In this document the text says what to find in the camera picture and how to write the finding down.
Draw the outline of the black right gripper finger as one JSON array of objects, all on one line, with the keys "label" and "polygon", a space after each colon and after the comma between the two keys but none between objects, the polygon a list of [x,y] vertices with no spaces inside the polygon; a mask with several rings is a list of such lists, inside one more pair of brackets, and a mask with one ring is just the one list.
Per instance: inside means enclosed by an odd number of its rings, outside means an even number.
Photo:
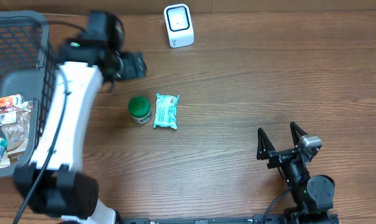
[{"label": "black right gripper finger", "polygon": [[307,132],[303,131],[294,121],[290,122],[290,130],[294,146],[298,145],[301,136],[307,135]]},{"label": "black right gripper finger", "polygon": [[256,158],[258,160],[269,159],[270,155],[275,152],[275,147],[272,145],[268,136],[262,128],[258,129],[258,149]]}]

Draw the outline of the green lid jar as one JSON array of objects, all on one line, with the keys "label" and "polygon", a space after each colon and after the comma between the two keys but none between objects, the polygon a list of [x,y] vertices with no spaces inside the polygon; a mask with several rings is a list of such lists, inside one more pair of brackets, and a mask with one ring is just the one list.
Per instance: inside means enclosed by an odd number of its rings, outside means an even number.
[{"label": "green lid jar", "polygon": [[152,110],[149,100],[143,96],[137,96],[130,99],[128,111],[135,122],[146,124],[152,118]]}]

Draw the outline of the clear brown bread bag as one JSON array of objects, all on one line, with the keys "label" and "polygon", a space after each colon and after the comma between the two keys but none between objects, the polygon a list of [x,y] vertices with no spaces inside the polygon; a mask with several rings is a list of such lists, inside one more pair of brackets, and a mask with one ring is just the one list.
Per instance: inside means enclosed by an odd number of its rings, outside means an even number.
[{"label": "clear brown bread bag", "polygon": [[7,140],[0,168],[15,164],[27,149],[33,101],[0,108],[0,129]]}]

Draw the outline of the orange tissue pack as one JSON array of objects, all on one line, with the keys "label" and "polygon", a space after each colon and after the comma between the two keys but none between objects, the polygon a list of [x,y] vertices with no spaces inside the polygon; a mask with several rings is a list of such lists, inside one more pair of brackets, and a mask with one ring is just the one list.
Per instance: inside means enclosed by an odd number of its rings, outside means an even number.
[{"label": "orange tissue pack", "polygon": [[19,105],[24,102],[24,97],[21,94],[9,95],[0,98],[0,108]]}]

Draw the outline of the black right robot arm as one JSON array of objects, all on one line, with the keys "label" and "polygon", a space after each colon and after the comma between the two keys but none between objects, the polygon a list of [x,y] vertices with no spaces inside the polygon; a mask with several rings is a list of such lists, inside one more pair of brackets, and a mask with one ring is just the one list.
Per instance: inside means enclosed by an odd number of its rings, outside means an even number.
[{"label": "black right robot arm", "polygon": [[[338,215],[329,213],[333,208],[335,182],[327,175],[310,176],[306,164],[311,162],[322,147],[321,138],[308,134],[295,122],[290,123],[294,147],[277,151],[262,128],[258,129],[258,149],[256,158],[267,160],[269,169],[277,168],[288,189],[275,198],[262,217],[254,219],[258,223],[295,224],[336,224]],[[270,215],[275,203],[291,194],[294,207],[284,213]]]}]

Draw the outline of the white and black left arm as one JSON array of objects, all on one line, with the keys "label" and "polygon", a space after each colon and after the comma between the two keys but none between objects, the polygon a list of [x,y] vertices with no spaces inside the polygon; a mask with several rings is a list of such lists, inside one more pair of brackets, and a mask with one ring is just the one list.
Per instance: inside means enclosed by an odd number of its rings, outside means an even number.
[{"label": "white and black left arm", "polygon": [[88,24],[61,46],[55,59],[55,90],[42,137],[27,165],[14,170],[23,207],[64,223],[121,223],[98,198],[98,182],[82,172],[83,142],[98,90],[106,82],[143,78],[140,52],[122,51],[121,19],[92,11]]}]

